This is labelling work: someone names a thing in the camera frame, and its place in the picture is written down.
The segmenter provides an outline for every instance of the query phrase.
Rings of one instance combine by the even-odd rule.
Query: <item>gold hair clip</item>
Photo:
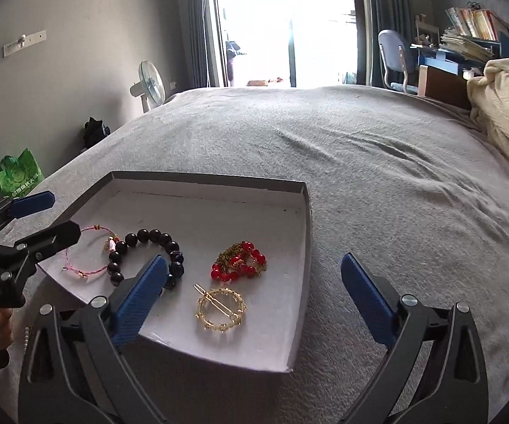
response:
[[[204,324],[204,328],[211,328],[212,330],[219,330],[225,332],[229,328],[235,327],[235,325],[241,325],[242,317],[244,316],[247,306],[240,293],[237,293],[230,288],[213,288],[209,291],[204,290],[198,284],[195,284],[194,289],[202,294],[202,297],[197,300],[197,312],[196,317],[201,320]],[[222,302],[220,302],[215,296],[216,295],[229,295],[237,303],[237,309],[235,311],[229,309]],[[210,302],[220,313],[229,317],[228,323],[215,324],[208,320],[204,314],[205,305]]]

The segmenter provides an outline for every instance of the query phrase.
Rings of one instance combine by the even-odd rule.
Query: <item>blue chair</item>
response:
[[[409,43],[394,30],[383,30],[378,34],[378,45],[384,65],[384,85],[401,93],[417,95],[416,86],[408,86],[409,73],[416,68]],[[388,71],[395,70],[404,74],[404,83],[388,84]]]

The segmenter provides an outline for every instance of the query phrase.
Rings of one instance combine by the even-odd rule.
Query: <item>green plastic bag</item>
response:
[[[18,158],[5,156],[0,162],[0,193],[22,198],[44,180],[41,168],[28,148]]]

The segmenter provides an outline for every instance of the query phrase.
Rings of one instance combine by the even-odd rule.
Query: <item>bed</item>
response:
[[[468,302],[484,348],[490,418],[509,399],[509,162],[468,112],[365,86],[177,94],[48,177],[37,189],[52,190],[55,207],[11,223],[0,243],[50,225],[117,170],[294,179],[307,183],[312,200],[309,303],[293,372],[227,369],[139,340],[126,356],[171,422],[336,422],[384,355],[341,282],[349,251],[425,304]],[[25,296],[15,316],[19,340],[42,304],[79,305],[41,272]],[[0,403],[16,416],[22,343],[10,354]]]

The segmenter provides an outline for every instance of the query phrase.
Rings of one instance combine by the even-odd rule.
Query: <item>pink string bracelet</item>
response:
[[[108,252],[113,252],[115,250],[115,244],[121,240],[119,238],[119,236],[117,236],[111,229],[106,228],[105,226],[101,226],[101,225],[88,226],[87,228],[82,229],[81,232],[89,231],[91,229],[94,229],[94,230],[104,229],[104,230],[106,230],[107,232],[109,232],[111,234],[111,236],[109,236],[107,238],[107,241],[105,242],[105,246],[104,246],[104,249],[108,250]],[[68,250],[69,249],[66,249],[66,266],[64,266],[62,268],[62,270],[73,271],[76,274],[78,274],[78,276],[80,276],[80,277],[82,277],[84,279],[87,279],[89,276],[93,276],[94,274],[99,274],[100,272],[104,272],[107,269],[107,265],[109,263],[107,265],[102,266],[101,268],[99,268],[98,270],[95,270],[95,271],[83,271],[83,270],[80,270],[80,269],[78,269],[78,268],[76,268],[75,266],[72,265],[72,262],[70,261],[70,258],[68,256]]]

